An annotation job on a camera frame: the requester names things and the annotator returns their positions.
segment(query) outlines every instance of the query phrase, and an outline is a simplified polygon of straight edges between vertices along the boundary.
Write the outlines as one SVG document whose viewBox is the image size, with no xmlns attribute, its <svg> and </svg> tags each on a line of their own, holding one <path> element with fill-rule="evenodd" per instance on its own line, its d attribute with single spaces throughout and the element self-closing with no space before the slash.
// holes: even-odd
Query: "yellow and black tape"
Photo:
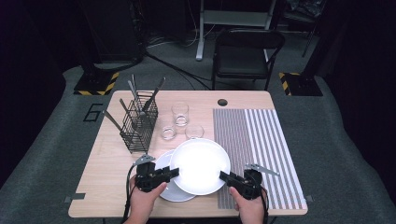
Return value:
<svg viewBox="0 0 396 224">
<path fill-rule="evenodd" d="M 111 77 L 107 87 L 103 89 L 102 91 L 74 91 L 74 94 L 76 95 L 109 95 L 111 93 L 111 90 L 114 88 L 114 85 L 116 84 L 117 77 L 119 77 L 120 73 L 115 73 Z"/>
<path fill-rule="evenodd" d="M 300 73 L 279 73 L 280 81 L 282 82 L 283 91 L 286 95 L 291 95 L 289 83 L 286 80 L 286 75 L 299 76 Z"/>
</svg>

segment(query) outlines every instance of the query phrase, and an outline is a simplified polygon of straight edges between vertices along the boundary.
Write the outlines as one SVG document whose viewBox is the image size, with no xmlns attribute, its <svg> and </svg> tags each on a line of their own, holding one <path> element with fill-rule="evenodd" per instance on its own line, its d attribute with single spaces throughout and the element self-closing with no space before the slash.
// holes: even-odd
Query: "metal chair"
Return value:
<svg viewBox="0 0 396 224">
<path fill-rule="evenodd" d="M 267 91 L 276 55 L 285 37 L 278 31 L 232 29 L 223 31 L 216 39 L 213 56 L 212 90 L 216 77 L 266 79 Z"/>
</svg>

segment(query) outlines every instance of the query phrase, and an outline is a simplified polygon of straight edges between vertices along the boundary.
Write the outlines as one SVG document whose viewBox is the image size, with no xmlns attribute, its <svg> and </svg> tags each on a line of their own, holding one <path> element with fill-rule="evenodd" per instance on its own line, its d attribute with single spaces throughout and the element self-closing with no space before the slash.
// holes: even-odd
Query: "gray carpet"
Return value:
<svg viewBox="0 0 396 224">
<path fill-rule="evenodd" d="M 301 72 L 310 53 L 301 57 L 306 39 L 302 34 L 285 34 L 285 47 L 276 58 L 269 86 L 303 192 L 314 198 L 308 213 L 301 217 L 279 217 L 276 223 L 396 223 L 396 208 L 376 171 L 362 158 L 343 129 L 341 115 L 331 91 L 320 76 L 317 83 L 322 97 L 287 96 L 279 72 Z M 210 78 L 213 40 L 205 43 L 204 59 L 195 61 L 196 43 L 190 47 L 163 44 L 148 52 L 199 77 Z M 101 64 L 117 67 L 122 63 Z M 137 66 L 120 72 L 112 92 L 128 90 L 127 80 L 134 74 L 139 90 L 153 90 L 166 77 L 164 90 L 203 90 L 198 82 L 191 84 L 175 70 L 148 57 Z M 102 223 L 101 218 L 71 218 L 71 196 L 87 161 L 95 136 L 103 120 L 84 122 L 92 104 L 103 110 L 111 94 L 80 96 L 73 88 L 82 75 L 80 67 L 64 72 L 67 86 L 57 105 L 23 160 L 0 190 L 0 223 Z M 262 90 L 263 81 L 226 81 L 246 90 Z M 235 90 L 219 84 L 218 90 Z M 233 220 L 183 219 L 151 220 L 150 223 L 232 223 Z M 106 223 L 120 223 L 108 218 Z"/>
</svg>

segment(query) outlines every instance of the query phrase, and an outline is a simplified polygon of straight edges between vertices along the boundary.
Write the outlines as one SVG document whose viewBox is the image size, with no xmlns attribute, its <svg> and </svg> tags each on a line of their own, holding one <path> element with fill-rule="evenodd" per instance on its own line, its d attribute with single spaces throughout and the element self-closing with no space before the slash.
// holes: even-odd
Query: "glass cup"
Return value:
<svg viewBox="0 0 396 224">
<path fill-rule="evenodd" d="M 177 130 L 172 117 L 158 119 L 161 129 L 161 136 L 165 140 L 173 139 L 176 136 Z"/>
<path fill-rule="evenodd" d="M 189 105 L 184 102 L 176 102 L 172 105 L 174 122 L 177 126 L 186 126 L 189 122 Z"/>
<path fill-rule="evenodd" d="M 187 139 L 202 138 L 204 136 L 204 128 L 201 125 L 188 125 L 186 127 Z"/>
</svg>

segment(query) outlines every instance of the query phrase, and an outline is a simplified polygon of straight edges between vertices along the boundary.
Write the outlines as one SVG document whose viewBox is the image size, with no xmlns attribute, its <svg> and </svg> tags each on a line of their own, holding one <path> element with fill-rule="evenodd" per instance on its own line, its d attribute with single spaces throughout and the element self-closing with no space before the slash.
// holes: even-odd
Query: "hand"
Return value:
<svg viewBox="0 0 396 224">
<path fill-rule="evenodd" d="M 254 200 L 246 200 L 242 197 L 238 190 L 230 187 L 230 193 L 236 201 L 235 210 L 239 211 L 242 223 L 244 224 L 262 224 L 264 221 L 264 207 L 261 197 Z"/>
<path fill-rule="evenodd" d="M 131 195 L 131 212 L 125 224 L 144 224 L 149 220 L 149 215 L 154 208 L 154 202 L 160 194 L 166 189 L 166 183 L 161 183 L 156 189 L 150 192 L 144 192 L 134 188 L 135 176 L 130 180 L 130 187 L 134 191 Z"/>
</svg>

